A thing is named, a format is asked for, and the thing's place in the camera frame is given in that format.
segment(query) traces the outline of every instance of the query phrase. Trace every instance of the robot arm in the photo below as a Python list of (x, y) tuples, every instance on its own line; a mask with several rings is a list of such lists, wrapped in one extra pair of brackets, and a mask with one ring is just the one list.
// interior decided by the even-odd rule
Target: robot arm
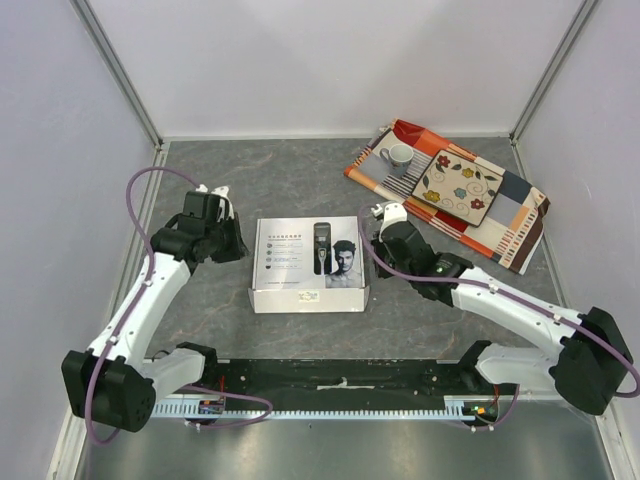
[[(601, 346), (555, 320), (564, 317), (581, 325), (632, 363), (629, 349), (611, 315), (595, 307), (583, 314), (550, 305), (499, 282), (457, 255), (435, 253), (407, 221), (407, 212), (398, 203), (378, 205), (373, 214), (382, 220), (382, 225), (372, 244), (387, 265), (408, 275), (461, 281), (410, 282), (423, 297), (482, 315), (535, 346), (512, 348), (477, 342), (468, 352), (474, 352), (477, 374), (492, 384), (514, 383), (524, 390), (557, 391), (584, 412), (592, 415), (604, 412), (622, 383), (626, 368)], [(381, 277), (391, 276), (380, 268), (377, 272)], [(489, 289), (479, 284), (487, 284)], [(543, 315), (531, 306), (550, 315)]]
[(216, 263), (230, 262), (248, 253), (227, 193), (228, 188), (221, 187), (211, 193), (186, 194), (182, 213), (175, 215), (151, 238), (154, 272), (124, 328), (114, 336), (116, 325), (145, 282), (148, 257), (115, 316), (87, 351), (67, 354), (62, 373), (76, 416), (85, 415), (89, 379), (109, 339), (113, 346), (93, 396), (92, 417), (97, 422), (136, 432), (151, 416), (156, 401), (186, 384), (210, 383), (209, 379), (215, 377), (212, 370), (217, 363), (216, 351), (208, 347), (182, 343), (160, 360), (153, 363), (143, 363), (143, 360), (167, 308), (197, 265), (207, 258)]

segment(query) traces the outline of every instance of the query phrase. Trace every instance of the white cardboard box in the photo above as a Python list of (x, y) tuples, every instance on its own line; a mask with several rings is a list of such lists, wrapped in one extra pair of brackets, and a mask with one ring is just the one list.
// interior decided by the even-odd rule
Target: white cardboard box
[(362, 312), (369, 299), (357, 217), (258, 220), (256, 313)]

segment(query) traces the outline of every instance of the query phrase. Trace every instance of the floor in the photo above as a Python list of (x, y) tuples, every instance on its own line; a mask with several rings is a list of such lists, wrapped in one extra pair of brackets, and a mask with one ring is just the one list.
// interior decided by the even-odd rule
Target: floor
[[(507, 139), (456, 141), (517, 172)], [(365, 143), (174, 142), (167, 165), (209, 187), (229, 185), (245, 243), (253, 250), (258, 218), (355, 215), (362, 204), (379, 201), (342, 175)], [(181, 210), (187, 188), (183, 180), (164, 176), (151, 231)], [(415, 223), (436, 250), (464, 256), (516, 288), (557, 302), (541, 249), (520, 276)], [(149, 355), (182, 341), (213, 346), (222, 358), (457, 359), (479, 339), (526, 345), (484, 318), (424, 300), (398, 279), (373, 278), (364, 313), (256, 315), (247, 294), (251, 273), (251, 258), (200, 266), (169, 308)], [(108, 448), (85, 452), (77, 478), (611, 477), (593, 419), (558, 405), (520, 402), (513, 417), (482, 440), (464, 430), (420, 421), (282, 420), (198, 434), (179, 421), (152, 420), (137, 434), (122, 434)]]
[(517, 409), (475, 434), (416, 420), (276, 420), (201, 433), (152, 420), (92, 450), (76, 480), (613, 480), (593, 422), (555, 405)]
[[(517, 172), (507, 139), (457, 141)], [(230, 186), (245, 243), (253, 250), (258, 218), (355, 215), (361, 205), (380, 201), (342, 174), (365, 143), (362, 139), (174, 142), (167, 166), (188, 172), (209, 187)], [(164, 175), (150, 231), (181, 210), (187, 188), (184, 180)], [(542, 249), (527, 274), (520, 276), (423, 222), (415, 223), (436, 250), (461, 255), (516, 288), (557, 302)], [(525, 345), (482, 317), (424, 300), (398, 279), (373, 278), (364, 313), (256, 315), (247, 294), (252, 267), (252, 258), (200, 266), (170, 306), (149, 355), (182, 341), (215, 347), (221, 357), (248, 358), (457, 359), (480, 339)]]

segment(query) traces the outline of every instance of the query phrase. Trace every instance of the printed photo of man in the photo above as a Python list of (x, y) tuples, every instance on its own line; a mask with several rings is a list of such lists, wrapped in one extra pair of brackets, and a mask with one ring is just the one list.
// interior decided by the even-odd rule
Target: printed photo of man
[(360, 288), (362, 275), (353, 267), (356, 245), (349, 240), (338, 240), (333, 246), (338, 269), (325, 277), (326, 288)]

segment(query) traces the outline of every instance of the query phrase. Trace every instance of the mug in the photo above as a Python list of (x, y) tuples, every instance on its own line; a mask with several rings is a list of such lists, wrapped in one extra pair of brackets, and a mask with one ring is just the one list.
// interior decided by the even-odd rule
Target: mug
[(396, 176), (401, 177), (411, 165), (413, 148), (406, 143), (396, 143), (391, 148), (381, 148), (380, 157), (391, 164), (391, 170)]

